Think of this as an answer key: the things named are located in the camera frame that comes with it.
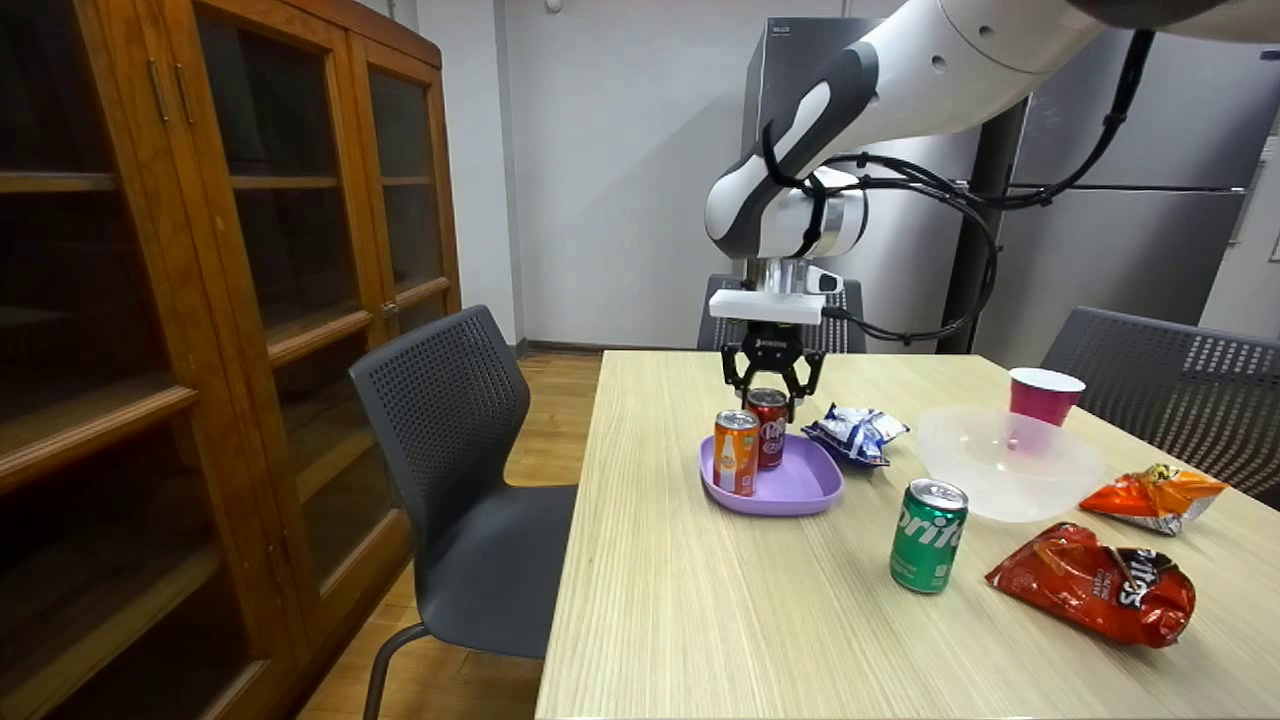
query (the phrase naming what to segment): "glass cabinet door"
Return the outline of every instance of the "glass cabinet door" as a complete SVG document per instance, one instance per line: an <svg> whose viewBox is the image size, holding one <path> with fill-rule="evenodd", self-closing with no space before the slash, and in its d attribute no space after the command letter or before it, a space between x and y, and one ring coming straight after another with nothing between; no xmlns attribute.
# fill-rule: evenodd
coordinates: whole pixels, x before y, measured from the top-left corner
<svg viewBox="0 0 1280 720"><path fill-rule="evenodd" d="M90 53L115 14L0 0L0 718L196 718L250 668Z"/></svg>
<svg viewBox="0 0 1280 720"><path fill-rule="evenodd" d="M403 332L455 309L451 192L438 67L355 44L375 136L375 221L388 243L388 328Z"/></svg>
<svg viewBox="0 0 1280 720"><path fill-rule="evenodd" d="M382 309L370 282L382 247L360 225L360 136L351 98L342 98L348 44L273 0L208 0L196 25L273 363L268 412L303 526L308 580L329 611L332 598L355 602L360 575L375 575L360 563L391 563L366 552L398 509L348 382L375 342L370 309Z"/></svg>

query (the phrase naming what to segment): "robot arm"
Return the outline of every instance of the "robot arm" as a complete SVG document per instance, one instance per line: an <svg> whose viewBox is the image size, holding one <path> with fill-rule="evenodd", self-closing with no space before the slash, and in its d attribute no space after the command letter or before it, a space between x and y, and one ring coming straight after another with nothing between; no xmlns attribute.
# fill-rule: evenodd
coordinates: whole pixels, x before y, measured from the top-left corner
<svg viewBox="0 0 1280 720"><path fill-rule="evenodd" d="M910 0L875 31L847 44L801 98L789 128L768 128L748 159L728 170L703 208L710 242L748 259L753 287L716 292L716 320L748 324L748 371L723 382L748 394L753 363L783 371L801 355L795 324L821 324L824 296L841 282L804 268L844 257L864 229L858 177L815 170L892 136L932 136L985 126L1041 89L1105 30L1156 30L1220 41L1280 36L1280 0Z"/></svg>

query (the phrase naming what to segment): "purple plate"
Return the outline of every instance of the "purple plate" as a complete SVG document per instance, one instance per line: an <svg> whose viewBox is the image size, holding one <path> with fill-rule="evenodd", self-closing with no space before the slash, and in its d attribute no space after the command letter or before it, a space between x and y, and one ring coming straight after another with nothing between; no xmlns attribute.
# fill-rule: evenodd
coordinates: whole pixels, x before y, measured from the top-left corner
<svg viewBox="0 0 1280 720"><path fill-rule="evenodd" d="M757 497L716 490L714 442L700 446L695 470L703 475L710 497L742 518L814 518L844 497L844 475L838 459L808 437L783 442L783 459L757 475Z"/></svg>

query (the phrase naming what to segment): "wooden cabinet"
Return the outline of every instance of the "wooden cabinet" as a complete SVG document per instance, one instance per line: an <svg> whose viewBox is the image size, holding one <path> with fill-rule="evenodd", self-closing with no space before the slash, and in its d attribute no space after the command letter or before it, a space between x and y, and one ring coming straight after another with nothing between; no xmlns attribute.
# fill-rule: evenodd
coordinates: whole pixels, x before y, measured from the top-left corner
<svg viewBox="0 0 1280 720"><path fill-rule="evenodd" d="M409 562L348 363L455 309L442 55L0 0L0 718L275 718Z"/></svg>

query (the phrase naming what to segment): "can on plate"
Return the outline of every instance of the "can on plate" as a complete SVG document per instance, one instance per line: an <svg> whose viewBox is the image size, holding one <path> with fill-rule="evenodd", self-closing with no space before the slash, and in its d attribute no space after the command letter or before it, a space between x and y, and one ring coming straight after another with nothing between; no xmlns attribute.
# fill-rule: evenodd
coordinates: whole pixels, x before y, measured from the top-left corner
<svg viewBox="0 0 1280 720"><path fill-rule="evenodd" d="M716 490L728 490L735 497L757 497L760 420L744 410L722 412L714 457L716 457L716 470L714 470Z"/></svg>
<svg viewBox="0 0 1280 720"><path fill-rule="evenodd" d="M910 483L890 556L892 580L916 598L945 594L956 563L966 518L966 490L940 482Z"/></svg>
<svg viewBox="0 0 1280 720"><path fill-rule="evenodd" d="M792 398L779 388L753 388L748 412L760 424L760 470L776 470L783 459L789 420L792 420Z"/></svg>

